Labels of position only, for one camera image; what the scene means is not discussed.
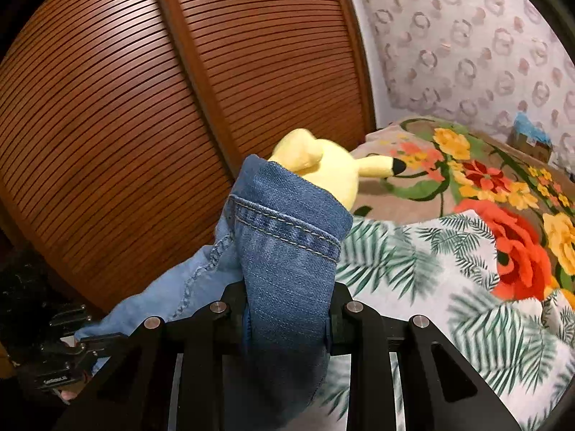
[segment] wooden wardrobe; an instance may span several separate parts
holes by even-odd
[[[375,121],[350,0],[46,0],[0,125],[5,231],[107,311],[212,242],[247,155]]]

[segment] denim fabric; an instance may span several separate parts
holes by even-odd
[[[326,319],[340,242],[351,222],[327,191],[249,156],[215,244],[76,337],[131,334],[150,315],[191,316],[243,278],[246,357],[226,368],[226,422],[235,430],[277,429],[307,406],[326,373]]]

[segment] metal screw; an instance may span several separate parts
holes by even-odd
[[[146,329],[156,329],[162,321],[157,316],[150,316],[148,319],[144,321],[144,327]]]
[[[227,307],[228,305],[226,305],[223,301],[214,301],[210,305],[210,311],[215,313],[224,312]]]
[[[350,301],[346,304],[346,308],[350,312],[363,311],[363,305],[359,301]]]
[[[417,316],[413,316],[413,323],[418,327],[418,328],[426,328],[429,325],[429,319],[427,319],[425,316],[418,314]]]

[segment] plush toy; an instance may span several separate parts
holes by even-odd
[[[284,136],[269,161],[329,191],[347,210],[355,202],[359,177],[387,178],[405,170],[405,163],[393,157],[355,159],[338,144],[316,139],[304,129]]]

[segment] patterned wallpaper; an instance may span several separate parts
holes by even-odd
[[[575,66],[528,0],[363,0],[392,107],[506,141],[518,112],[575,170]]]

